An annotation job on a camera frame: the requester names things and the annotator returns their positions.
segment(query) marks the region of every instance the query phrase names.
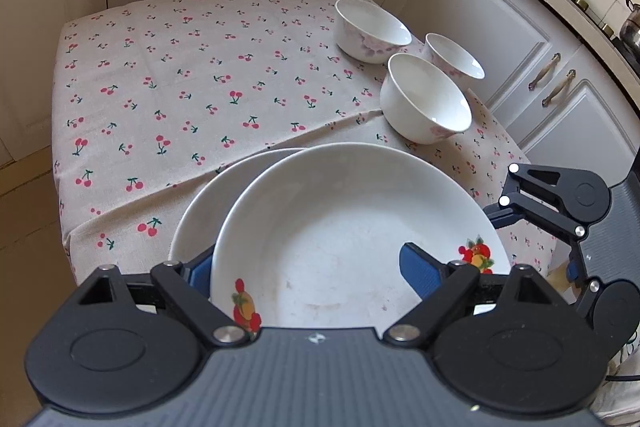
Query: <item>cabinet handle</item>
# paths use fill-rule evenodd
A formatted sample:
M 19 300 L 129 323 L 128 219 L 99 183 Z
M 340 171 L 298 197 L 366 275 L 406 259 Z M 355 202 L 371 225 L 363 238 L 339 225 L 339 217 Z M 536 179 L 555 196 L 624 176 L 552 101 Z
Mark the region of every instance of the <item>cabinet handle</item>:
M 569 73 L 567 73 L 566 78 L 556 87 L 554 87 L 554 90 L 551 91 L 551 94 L 542 101 L 542 107 L 549 107 L 549 104 L 554 99 L 554 97 L 575 78 L 575 75 L 576 75 L 575 70 L 569 70 Z
M 536 89 L 536 86 L 538 85 L 539 81 L 542 80 L 542 78 L 549 72 L 549 70 L 553 68 L 553 66 L 555 66 L 558 62 L 560 62 L 560 54 L 556 53 L 551 58 L 551 61 L 544 68 L 540 70 L 540 73 L 538 73 L 538 76 L 533 79 L 533 82 L 529 83 L 529 90 L 533 91 L 534 89 Z

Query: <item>stainless steel pot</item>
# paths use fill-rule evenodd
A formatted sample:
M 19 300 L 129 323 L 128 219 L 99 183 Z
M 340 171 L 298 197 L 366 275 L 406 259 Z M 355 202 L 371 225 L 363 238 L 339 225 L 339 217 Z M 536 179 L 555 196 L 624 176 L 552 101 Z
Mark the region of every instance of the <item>stainless steel pot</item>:
M 631 10 L 631 15 L 620 28 L 620 40 L 622 40 L 640 60 L 640 4 L 626 0 L 627 7 Z

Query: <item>plate with fruit pattern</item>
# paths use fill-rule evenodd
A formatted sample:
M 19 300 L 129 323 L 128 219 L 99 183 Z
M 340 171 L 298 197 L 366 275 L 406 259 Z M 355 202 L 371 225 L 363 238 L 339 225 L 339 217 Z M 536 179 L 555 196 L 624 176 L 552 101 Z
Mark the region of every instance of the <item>plate with fruit pattern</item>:
M 404 243 L 442 263 L 510 271 L 489 219 L 455 181 L 420 158 L 366 143 L 321 145 L 258 176 L 226 216 L 211 301 L 260 327 L 375 327 L 419 301 L 400 272 Z

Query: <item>tablecloth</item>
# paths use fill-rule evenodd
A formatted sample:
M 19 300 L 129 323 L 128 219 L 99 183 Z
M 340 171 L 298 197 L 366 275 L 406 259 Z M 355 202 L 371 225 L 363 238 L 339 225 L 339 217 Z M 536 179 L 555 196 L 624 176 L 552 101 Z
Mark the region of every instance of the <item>tablecloth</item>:
M 165 260 L 197 192 L 271 147 L 340 140 L 412 152 L 484 206 L 526 158 L 468 92 L 469 131 L 417 146 L 382 116 L 385 67 L 336 47 L 335 0 L 153 0 L 69 23 L 54 71 L 54 178 L 78 282 L 96 266 L 148 271 Z M 414 39 L 406 52 L 418 53 Z M 555 239 L 499 231 L 512 263 L 545 274 Z

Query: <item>strawberry design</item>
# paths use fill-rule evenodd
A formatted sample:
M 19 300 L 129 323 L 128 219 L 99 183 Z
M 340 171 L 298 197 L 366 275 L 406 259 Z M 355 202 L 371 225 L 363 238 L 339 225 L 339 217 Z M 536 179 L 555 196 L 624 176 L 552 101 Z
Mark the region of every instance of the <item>strawberry design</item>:
M 260 329 L 262 320 L 255 312 L 254 300 L 244 291 L 244 281 L 236 280 L 236 292 L 231 295 L 234 302 L 234 320 L 245 330 L 256 333 Z
M 458 248 L 458 253 L 463 261 L 471 263 L 480 270 L 480 273 L 493 273 L 491 267 L 494 265 L 494 260 L 491 259 L 491 250 L 485 245 L 482 237 L 478 236 L 475 241 L 469 239 L 466 247 Z

